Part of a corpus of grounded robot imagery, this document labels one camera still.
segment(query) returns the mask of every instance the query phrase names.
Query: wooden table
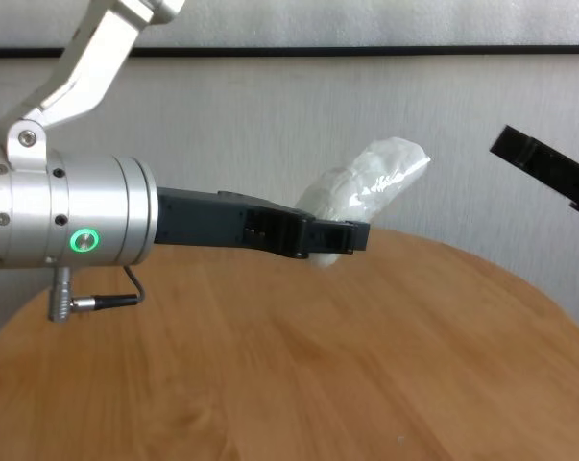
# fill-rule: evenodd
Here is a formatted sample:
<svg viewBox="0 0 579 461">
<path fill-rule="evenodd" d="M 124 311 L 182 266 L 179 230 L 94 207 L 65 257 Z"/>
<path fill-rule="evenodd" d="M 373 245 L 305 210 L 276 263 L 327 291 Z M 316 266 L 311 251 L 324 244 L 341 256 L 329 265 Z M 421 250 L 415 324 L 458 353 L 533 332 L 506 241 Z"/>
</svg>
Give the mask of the wooden table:
<svg viewBox="0 0 579 461">
<path fill-rule="evenodd" d="M 0 333 L 0 460 L 579 460 L 579 328 L 477 257 L 378 231 L 327 270 L 166 247 L 136 272 L 140 307 L 53 325 L 40 296 Z"/>
</svg>

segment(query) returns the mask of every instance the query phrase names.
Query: screw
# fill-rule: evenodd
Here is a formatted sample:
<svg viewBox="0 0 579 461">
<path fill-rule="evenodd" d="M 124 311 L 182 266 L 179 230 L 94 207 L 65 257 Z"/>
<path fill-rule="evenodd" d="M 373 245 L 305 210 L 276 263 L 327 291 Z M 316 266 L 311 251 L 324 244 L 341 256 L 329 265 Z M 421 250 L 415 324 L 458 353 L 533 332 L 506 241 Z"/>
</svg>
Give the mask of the screw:
<svg viewBox="0 0 579 461">
<path fill-rule="evenodd" d="M 57 226 L 64 226 L 68 222 L 69 222 L 69 219 L 67 219 L 67 216 L 65 216 L 64 214 L 60 214 L 59 216 L 57 216 L 55 218 L 55 224 Z"/>
<path fill-rule="evenodd" d="M 7 175 L 7 174 L 8 174 L 8 167 L 0 164 L 0 175 Z"/>
<path fill-rule="evenodd" d="M 10 215 L 8 213 L 0 213 L 0 226 L 7 226 L 10 223 Z"/>
<path fill-rule="evenodd" d="M 18 141 L 20 141 L 20 144 L 24 147 L 33 147 L 37 143 L 37 136 L 31 130 L 25 130 L 18 135 Z"/>
</svg>

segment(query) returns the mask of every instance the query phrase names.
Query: metal arm link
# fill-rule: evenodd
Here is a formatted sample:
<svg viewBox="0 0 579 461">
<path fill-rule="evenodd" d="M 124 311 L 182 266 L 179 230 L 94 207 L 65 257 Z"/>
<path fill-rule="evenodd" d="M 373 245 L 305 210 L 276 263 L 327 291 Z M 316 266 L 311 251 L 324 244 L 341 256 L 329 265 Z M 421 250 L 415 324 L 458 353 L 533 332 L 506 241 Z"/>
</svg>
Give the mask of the metal arm link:
<svg viewBox="0 0 579 461">
<path fill-rule="evenodd" d="M 50 80 L 0 120 L 12 168 L 45 173 L 45 130 L 95 109 L 140 33 L 171 21 L 184 1 L 92 0 Z"/>
</svg>

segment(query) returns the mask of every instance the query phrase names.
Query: green led ring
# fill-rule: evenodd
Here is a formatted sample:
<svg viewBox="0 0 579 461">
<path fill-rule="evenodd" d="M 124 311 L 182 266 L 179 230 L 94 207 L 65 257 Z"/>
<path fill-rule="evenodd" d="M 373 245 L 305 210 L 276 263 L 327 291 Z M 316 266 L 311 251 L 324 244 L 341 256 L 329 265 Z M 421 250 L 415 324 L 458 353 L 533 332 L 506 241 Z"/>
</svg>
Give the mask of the green led ring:
<svg viewBox="0 0 579 461">
<path fill-rule="evenodd" d="M 82 237 L 83 235 L 87 235 L 87 234 L 91 235 L 95 239 L 95 242 L 89 248 L 84 248 L 84 249 L 80 248 L 78 246 L 78 239 L 80 237 Z M 71 236 L 71 240 L 69 241 L 69 245 L 71 246 L 71 249 L 76 253 L 89 253 L 89 252 L 92 252 L 93 250 L 95 250 L 99 246 L 100 240 L 101 239 L 99 238 L 99 233 L 97 233 L 96 230 L 80 229 Z"/>
</svg>

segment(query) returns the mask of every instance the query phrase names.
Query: black bracket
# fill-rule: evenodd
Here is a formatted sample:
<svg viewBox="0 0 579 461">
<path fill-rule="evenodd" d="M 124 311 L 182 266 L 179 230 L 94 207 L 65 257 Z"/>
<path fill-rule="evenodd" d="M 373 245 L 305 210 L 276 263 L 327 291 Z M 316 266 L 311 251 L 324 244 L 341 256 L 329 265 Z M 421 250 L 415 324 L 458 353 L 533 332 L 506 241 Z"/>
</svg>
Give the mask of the black bracket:
<svg viewBox="0 0 579 461">
<path fill-rule="evenodd" d="M 491 152 L 572 200 L 579 211 L 579 163 L 511 127 Z"/>
<path fill-rule="evenodd" d="M 350 255 L 368 244 L 367 223 L 318 220 L 231 192 L 158 188 L 157 195 L 158 244 L 250 248 L 298 259 L 311 253 Z"/>
</svg>

